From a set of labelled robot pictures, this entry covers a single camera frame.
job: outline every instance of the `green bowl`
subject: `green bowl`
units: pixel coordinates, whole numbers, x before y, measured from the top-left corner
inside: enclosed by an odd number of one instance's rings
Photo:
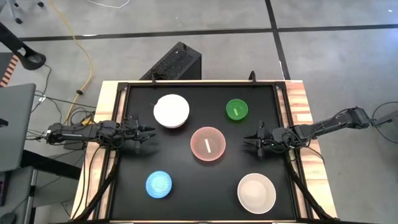
[[[226,114],[234,121],[239,121],[248,115],[248,105],[240,99],[229,100],[226,104]]]

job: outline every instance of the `gray laptop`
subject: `gray laptop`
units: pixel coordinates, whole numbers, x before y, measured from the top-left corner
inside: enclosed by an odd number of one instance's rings
[[[0,127],[0,172],[19,168],[36,85],[0,88],[0,118],[8,125]]]

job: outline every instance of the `concrete floor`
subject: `concrete floor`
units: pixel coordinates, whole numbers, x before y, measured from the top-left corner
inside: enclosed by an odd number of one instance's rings
[[[100,2],[120,5],[124,1]],[[271,2],[278,27],[398,23],[396,1]],[[32,1],[21,1],[21,25],[6,9],[0,20],[19,37],[69,35],[48,2],[44,3],[47,7],[41,9]],[[55,0],[55,4],[79,35],[271,26],[263,0],[131,0],[122,9],[77,0]],[[377,105],[397,100],[398,29],[289,32],[280,33],[280,38],[291,78],[304,80],[314,121],[352,106],[371,114]],[[95,105],[103,80],[140,78],[178,41],[203,54],[203,79],[247,79],[251,70],[260,79],[283,79],[271,33],[84,40],[81,43],[93,59],[95,77],[79,102]],[[48,96],[72,100],[89,72],[80,49],[69,40],[27,44],[45,54],[53,68]],[[8,49],[1,47],[0,52]],[[47,72],[45,67],[27,71],[19,63],[10,85],[33,82],[42,90]],[[65,117],[69,105],[59,105]],[[398,105],[378,114],[393,109]],[[48,101],[32,114],[29,127],[44,130],[58,119],[57,110]],[[382,131],[398,141],[397,133],[389,128]],[[373,128],[331,133],[320,137],[320,144],[338,216],[357,222],[396,223],[396,144],[387,142]],[[27,142],[25,148],[48,156],[66,152],[43,142]],[[76,183],[65,181],[57,188],[62,186],[70,189]],[[65,198],[72,197],[72,192]],[[37,213],[37,224],[67,220],[59,204],[41,207]]]

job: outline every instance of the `white stick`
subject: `white stick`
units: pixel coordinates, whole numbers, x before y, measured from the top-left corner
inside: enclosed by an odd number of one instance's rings
[[[207,139],[205,139],[205,142],[206,142],[207,152],[211,153],[209,141]]]

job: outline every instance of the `wooden frame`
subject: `wooden frame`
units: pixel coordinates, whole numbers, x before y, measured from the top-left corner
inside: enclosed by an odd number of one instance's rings
[[[144,81],[104,81],[101,87],[101,92],[99,94],[97,109],[94,120],[96,122],[102,120],[109,120],[112,119],[113,111],[114,111],[114,104],[118,89],[119,83],[151,83],[152,81],[144,80]],[[229,82],[229,83],[236,83],[236,82],[252,82],[251,80],[159,80],[159,83],[195,83],[195,82]],[[287,88],[287,96],[290,103],[290,111],[292,113],[293,123],[294,124],[311,124],[312,116],[310,112],[310,108],[308,105],[307,96],[305,94],[305,89],[302,81],[295,81],[295,80],[258,80],[257,82],[285,82]],[[116,114],[116,121],[120,122],[123,113],[123,106],[124,106],[124,99],[125,99],[126,91],[121,92],[120,101],[119,101],[119,108]],[[284,126],[288,126],[287,124],[287,113],[286,108],[284,106],[284,99],[282,96],[282,91],[278,90],[278,98],[280,104],[280,110],[282,112],[282,119],[284,121]],[[97,149],[97,143],[90,142],[88,144],[85,156],[86,164],[89,164],[91,159],[93,158],[93,154]],[[311,142],[311,148],[320,152],[318,141]],[[328,178],[326,176],[325,166],[322,160],[311,150],[303,148],[301,150],[301,158],[302,158],[302,165],[304,170],[305,179],[307,182],[307,187],[311,194],[315,197],[317,202],[323,207],[323,209],[331,216],[336,217],[336,210],[333,203],[333,198],[331,196],[331,191],[328,183]],[[94,197],[95,193],[98,190],[100,178],[101,178],[101,171],[102,166],[104,164],[104,156],[105,150],[100,149],[95,158],[93,158],[93,165],[91,168],[90,174],[90,189],[87,192],[87,183],[88,183],[88,166],[85,167],[85,170],[82,172],[85,173],[85,189],[83,191],[83,175],[80,176],[78,189],[76,192],[75,203],[73,204],[72,216],[76,212],[76,217],[84,210],[85,205],[84,202],[86,201],[86,195],[88,196],[87,202]],[[109,173],[111,166],[113,164],[114,152],[111,153],[109,158],[107,167],[107,171]],[[305,204],[304,199],[301,194],[301,191],[296,186],[297,198],[300,208],[300,214],[302,218],[306,218],[307,214],[305,211]],[[81,195],[83,194],[83,201],[78,208]],[[103,199],[101,201],[99,216],[98,218],[105,218],[107,203],[108,203],[108,195],[109,195],[109,188],[103,195]]]

